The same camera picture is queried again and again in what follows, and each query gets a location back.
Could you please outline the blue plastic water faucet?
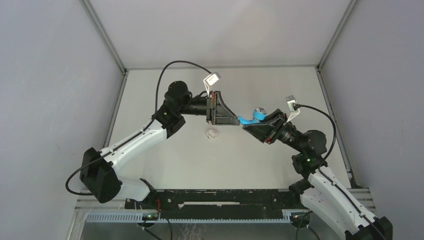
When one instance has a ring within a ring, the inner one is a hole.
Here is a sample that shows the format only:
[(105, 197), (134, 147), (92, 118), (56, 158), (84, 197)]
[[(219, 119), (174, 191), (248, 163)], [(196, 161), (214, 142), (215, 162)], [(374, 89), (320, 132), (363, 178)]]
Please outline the blue plastic water faucet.
[(262, 122), (267, 116), (267, 112), (262, 107), (257, 107), (252, 113), (252, 119), (245, 119), (242, 116), (238, 116), (237, 119), (241, 125), (258, 124)]

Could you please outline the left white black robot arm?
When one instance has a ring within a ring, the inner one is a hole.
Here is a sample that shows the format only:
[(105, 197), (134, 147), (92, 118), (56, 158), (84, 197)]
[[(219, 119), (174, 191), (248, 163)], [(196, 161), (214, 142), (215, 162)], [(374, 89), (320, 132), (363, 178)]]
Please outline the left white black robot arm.
[(133, 199), (143, 208), (156, 203), (157, 196), (146, 180), (120, 176), (120, 172), (150, 147), (169, 139), (185, 124), (184, 115), (205, 116), (211, 125), (238, 126), (238, 117), (225, 105), (220, 91), (209, 97), (193, 97), (183, 81), (172, 82), (161, 107), (151, 120), (116, 144), (83, 154), (80, 181), (101, 204), (116, 197)]

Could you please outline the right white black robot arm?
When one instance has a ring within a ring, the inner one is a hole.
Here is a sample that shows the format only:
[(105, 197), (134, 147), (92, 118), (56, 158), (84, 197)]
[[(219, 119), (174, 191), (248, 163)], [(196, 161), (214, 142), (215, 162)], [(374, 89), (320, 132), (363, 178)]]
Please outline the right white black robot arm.
[(336, 178), (326, 159), (335, 142), (327, 149), (326, 135), (319, 130), (304, 133), (291, 120), (300, 113), (301, 104), (286, 115), (280, 109), (267, 115), (262, 108), (253, 111), (252, 119), (238, 117), (243, 130), (260, 142), (275, 141), (297, 150), (291, 157), (295, 171), (303, 179), (290, 185), (289, 203), (303, 206), (321, 218), (342, 240), (391, 240), (393, 225), (387, 217), (377, 217), (360, 203)]

